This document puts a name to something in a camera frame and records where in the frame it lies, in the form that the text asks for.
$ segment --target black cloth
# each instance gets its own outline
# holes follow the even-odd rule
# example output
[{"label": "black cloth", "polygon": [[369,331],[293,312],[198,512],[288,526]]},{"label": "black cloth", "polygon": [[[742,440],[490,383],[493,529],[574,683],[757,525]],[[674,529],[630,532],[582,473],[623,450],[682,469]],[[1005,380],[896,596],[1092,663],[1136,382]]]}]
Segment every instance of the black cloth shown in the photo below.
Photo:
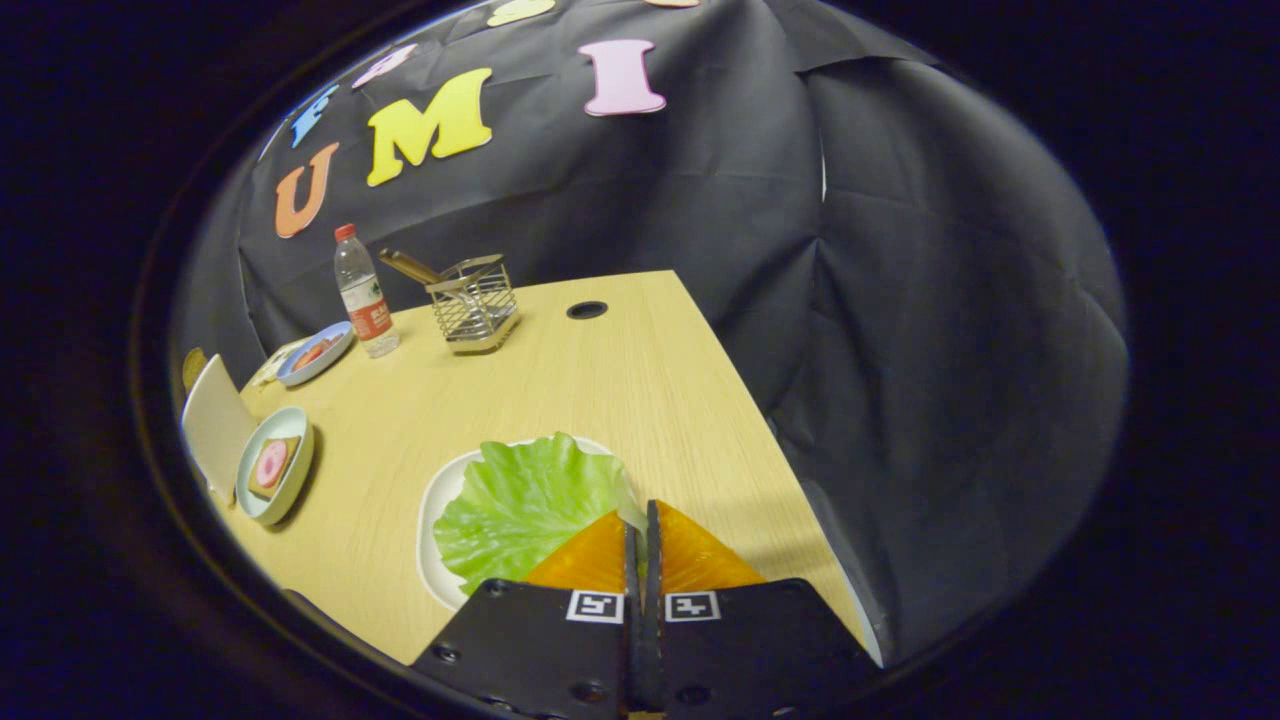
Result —
[{"label": "black cloth", "polygon": [[[517,286],[672,268],[776,428],[887,664],[1025,587],[1102,477],[1128,375],[1106,240],[1059,163],[932,56],[817,1],[562,0],[498,28],[489,12],[412,35],[413,55],[356,91],[367,63],[319,82],[342,87],[297,149],[288,124],[310,99],[261,160],[247,151],[210,208],[183,343],[243,383],[342,319],[333,228],[348,222],[371,251],[436,268],[503,252]],[[584,113],[577,47],[614,38],[654,42],[666,109]],[[425,109],[480,67],[493,141],[367,187],[369,117],[402,97]],[[276,237],[276,183],[334,141],[319,217]],[[393,310],[428,301],[379,274]]]}]

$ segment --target table hole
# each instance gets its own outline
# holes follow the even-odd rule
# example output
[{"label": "table hole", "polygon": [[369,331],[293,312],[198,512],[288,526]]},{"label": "table hole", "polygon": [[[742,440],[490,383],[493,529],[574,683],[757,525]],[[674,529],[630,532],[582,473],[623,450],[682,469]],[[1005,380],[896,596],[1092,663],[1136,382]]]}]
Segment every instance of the table hole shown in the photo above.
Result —
[{"label": "table hole", "polygon": [[575,320],[590,320],[591,318],[599,318],[608,309],[609,306],[599,300],[588,300],[586,302],[579,302],[577,305],[570,307],[566,315],[573,318]]}]

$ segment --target lettuce leaf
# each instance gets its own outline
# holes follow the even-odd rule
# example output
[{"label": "lettuce leaf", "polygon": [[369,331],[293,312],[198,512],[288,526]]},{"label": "lettuce leaf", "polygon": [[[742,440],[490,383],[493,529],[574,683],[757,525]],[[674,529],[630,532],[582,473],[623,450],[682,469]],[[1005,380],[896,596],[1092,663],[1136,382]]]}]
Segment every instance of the lettuce leaf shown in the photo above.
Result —
[{"label": "lettuce leaf", "polygon": [[589,455],[564,433],[529,445],[480,445],[462,492],[431,533],[444,566],[470,596],[489,578],[524,580],[548,555],[605,512],[644,529],[622,461]]}]

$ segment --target utensil holder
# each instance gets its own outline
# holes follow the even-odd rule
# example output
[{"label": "utensil holder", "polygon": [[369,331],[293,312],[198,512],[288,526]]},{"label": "utensil holder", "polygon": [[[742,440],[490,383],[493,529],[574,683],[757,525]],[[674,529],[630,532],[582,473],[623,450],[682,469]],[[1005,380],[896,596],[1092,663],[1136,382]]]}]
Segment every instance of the utensil holder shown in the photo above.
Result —
[{"label": "utensil holder", "polygon": [[426,287],[444,341],[456,354],[492,352],[520,323],[516,293],[502,255],[472,258]]}]

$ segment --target letter m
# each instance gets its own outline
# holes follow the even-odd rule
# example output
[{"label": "letter m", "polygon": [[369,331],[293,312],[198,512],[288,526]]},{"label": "letter m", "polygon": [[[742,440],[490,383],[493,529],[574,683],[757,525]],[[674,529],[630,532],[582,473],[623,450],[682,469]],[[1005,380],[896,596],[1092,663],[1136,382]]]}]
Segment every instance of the letter m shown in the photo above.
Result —
[{"label": "letter m", "polygon": [[374,168],[369,173],[369,187],[379,186],[404,169],[404,163],[396,158],[396,149],[410,163],[421,165],[429,146],[431,155],[448,158],[489,142],[493,131],[480,120],[480,85],[492,74],[493,69],[479,68],[449,78],[421,113],[408,100],[397,100],[374,113],[369,118],[369,127],[374,128]]}]

